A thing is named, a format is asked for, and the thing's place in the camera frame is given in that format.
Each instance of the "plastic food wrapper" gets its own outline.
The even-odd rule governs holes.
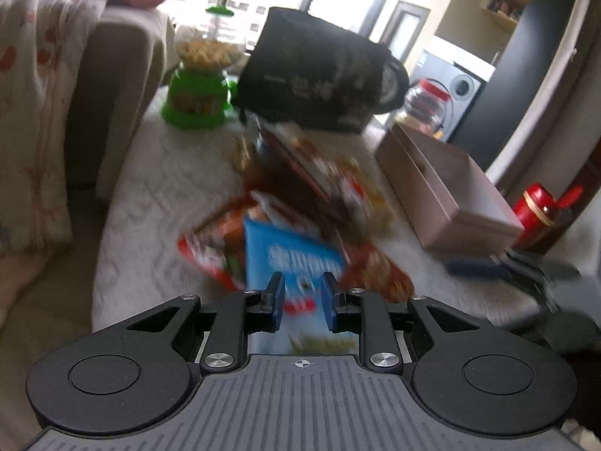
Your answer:
[[[328,330],[321,301],[321,276],[339,278],[343,257],[332,248],[290,231],[245,220],[248,289],[264,290],[272,274],[282,272],[284,314],[275,334],[249,336],[249,352],[262,354],[357,353],[359,338]]]
[[[391,208],[356,161],[326,159],[295,124],[260,124],[256,174],[245,177],[248,188],[260,185],[313,218],[325,235],[336,227],[347,237],[366,239],[384,230]]]
[[[338,281],[341,290],[360,287],[399,304],[414,294],[408,274],[373,244],[367,243],[358,248],[343,245],[343,253],[347,268]]]
[[[179,253],[227,290],[246,289],[245,218],[320,238],[319,228],[311,220],[272,195],[252,191],[227,202],[196,229],[182,235],[177,241]]]

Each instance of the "pink box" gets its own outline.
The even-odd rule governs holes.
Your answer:
[[[426,250],[500,254],[524,230],[478,165],[454,146],[393,126],[376,160]]]

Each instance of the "marble tabletop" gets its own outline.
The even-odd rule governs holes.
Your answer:
[[[217,300],[215,280],[182,259],[176,240],[211,211],[242,193],[231,165],[239,123],[217,130],[182,131],[160,117],[166,88],[158,91],[128,152],[104,227],[92,304],[92,327],[100,330],[182,294]],[[537,312],[533,299],[504,283],[450,277],[426,253],[378,168],[372,151],[383,132],[360,135],[307,131],[328,155],[354,156],[377,181],[394,209],[390,231],[374,243],[406,271],[415,291],[494,324]]]

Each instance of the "silver bolt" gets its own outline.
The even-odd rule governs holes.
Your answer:
[[[204,358],[204,363],[211,368],[225,368],[234,362],[234,358],[224,352],[214,352]]]
[[[377,352],[371,355],[370,361],[373,365],[380,368],[390,368],[399,364],[400,360],[396,354],[391,352]]]

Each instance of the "floor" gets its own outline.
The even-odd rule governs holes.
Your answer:
[[[92,282],[106,206],[94,191],[69,195],[74,244],[22,294],[0,332],[0,450],[22,449],[40,431],[25,395],[34,361],[91,332]]]

